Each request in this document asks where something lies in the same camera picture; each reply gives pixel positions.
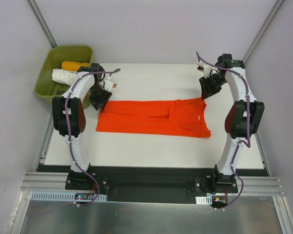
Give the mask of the right aluminium corner post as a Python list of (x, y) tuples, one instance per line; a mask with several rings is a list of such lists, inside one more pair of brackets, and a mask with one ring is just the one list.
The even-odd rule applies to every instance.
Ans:
[(245, 55), (243, 56), (242, 60), (245, 65), (247, 64), (248, 60), (250, 59), (250, 57), (252, 56), (252, 54), (254, 53), (256, 48), (258, 47), (261, 39), (264, 37), (265, 33), (267, 32), (267, 30), (271, 26), (272, 22), (274, 21), (275, 17), (277, 16), (277, 14), (282, 9), (285, 2), (286, 2), (286, 0), (275, 0), (274, 1), (269, 13), (265, 17), (263, 23), (261, 24), (255, 37), (253, 38), (250, 46), (248, 47)]

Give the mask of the rolled yellow t shirt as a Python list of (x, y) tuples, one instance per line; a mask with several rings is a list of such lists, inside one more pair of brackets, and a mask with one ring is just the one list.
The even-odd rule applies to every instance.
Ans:
[(77, 72), (80, 67), (89, 67), (90, 64), (87, 62), (75, 62), (75, 61), (63, 61), (62, 62), (62, 69), (72, 72)]

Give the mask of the green plastic basket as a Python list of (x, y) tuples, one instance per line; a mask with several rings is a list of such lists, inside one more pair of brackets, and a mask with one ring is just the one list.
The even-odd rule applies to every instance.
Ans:
[(48, 104), (62, 96), (76, 80), (80, 66), (93, 62), (93, 50), (86, 45), (65, 45), (51, 49), (44, 61), (34, 92)]

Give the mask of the left aluminium corner post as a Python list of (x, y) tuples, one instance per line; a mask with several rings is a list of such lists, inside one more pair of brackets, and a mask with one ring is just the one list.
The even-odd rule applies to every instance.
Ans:
[(36, 18), (39, 26), (41, 27), (41, 30), (43, 32), (43, 34), (45, 35), (47, 41), (49, 42), (51, 48), (55, 48), (57, 47), (57, 43), (51, 33), (51, 30), (49, 29), (47, 22), (45, 21), (38, 4), (36, 3), (35, 0), (27, 0), (26, 1), (34, 15), (34, 17)]

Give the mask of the aluminium rail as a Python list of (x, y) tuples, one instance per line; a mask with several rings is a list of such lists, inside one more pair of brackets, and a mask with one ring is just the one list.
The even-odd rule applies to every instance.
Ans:
[[(68, 173), (27, 172), (22, 191), (64, 191)], [(285, 196), (284, 187), (277, 177), (243, 176), (244, 196)]]

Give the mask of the rolled white t shirt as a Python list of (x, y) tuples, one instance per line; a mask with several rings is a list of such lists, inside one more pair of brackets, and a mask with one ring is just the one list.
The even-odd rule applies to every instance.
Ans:
[(56, 83), (71, 86), (77, 79), (77, 72), (67, 71), (63, 69), (53, 69), (52, 80)]

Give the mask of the orange t shirt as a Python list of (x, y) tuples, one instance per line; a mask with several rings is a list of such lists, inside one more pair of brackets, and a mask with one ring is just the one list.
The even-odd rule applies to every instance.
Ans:
[(98, 116), (98, 132), (209, 138), (206, 103), (199, 97), (155, 101), (109, 101)]

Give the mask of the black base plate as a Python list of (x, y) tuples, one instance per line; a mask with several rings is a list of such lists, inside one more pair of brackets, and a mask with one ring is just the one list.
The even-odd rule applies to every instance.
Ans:
[(236, 194), (234, 175), (211, 168), (91, 166), (86, 173), (69, 171), (66, 190), (98, 192), (108, 201), (193, 204), (196, 197)]

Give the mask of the aluminium corner post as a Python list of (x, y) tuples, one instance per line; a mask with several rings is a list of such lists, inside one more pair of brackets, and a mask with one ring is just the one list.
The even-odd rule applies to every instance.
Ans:
[(286, 0), (275, 0), (274, 1), (269, 13), (265, 17), (263, 23), (261, 24), (255, 37), (253, 38), (250, 46), (248, 47), (245, 55), (243, 56), (242, 60), (245, 65), (247, 64), (248, 60), (250, 59), (250, 57), (252, 56), (252, 54), (254, 53), (256, 48), (258, 47), (261, 39), (264, 37), (265, 33), (267, 32), (267, 30), (271, 26), (272, 22), (274, 21), (275, 17), (277, 16), (277, 14), (282, 9), (285, 2), (286, 2)]
[(45, 35), (47, 41), (49, 42), (51, 48), (55, 48), (57, 47), (57, 43), (51, 33), (51, 30), (49, 29), (47, 22), (45, 21), (38, 4), (36, 3), (35, 0), (27, 0), (26, 1), (34, 15), (34, 17), (36, 18), (39, 26), (41, 27), (41, 30), (43, 32), (43, 34)]

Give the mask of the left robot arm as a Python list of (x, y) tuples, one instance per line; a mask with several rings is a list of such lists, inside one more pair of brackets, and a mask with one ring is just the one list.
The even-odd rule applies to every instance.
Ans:
[(106, 71), (100, 64), (82, 66), (68, 90), (61, 96), (52, 99), (52, 115), (55, 130), (63, 137), (71, 161), (66, 179), (67, 190), (91, 190), (98, 187), (92, 177), (87, 148), (84, 145), (83, 133), (86, 127), (83, 101), (100, 112), (112, 96), (110, 77), (112, 71)]

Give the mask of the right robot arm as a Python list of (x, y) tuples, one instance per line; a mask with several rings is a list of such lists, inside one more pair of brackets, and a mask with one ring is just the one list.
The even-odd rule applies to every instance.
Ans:
[(231, 54), (222, 54), (215, 64), (198, 56), (198, 70), (204, 73), (199, 79), (203, 100), (218, 94), (228, 84), (233, 104), (225, 119), (227, 139), (223, 153), (210, 176), (197, 183), (205, 193), (233, 191), (236, 185), (236, 164), (243, 147), (251, 146), (251, 136), (256, 134), (265, 105), (254, 97), (246, 79), (244, 62), (234, 60)]

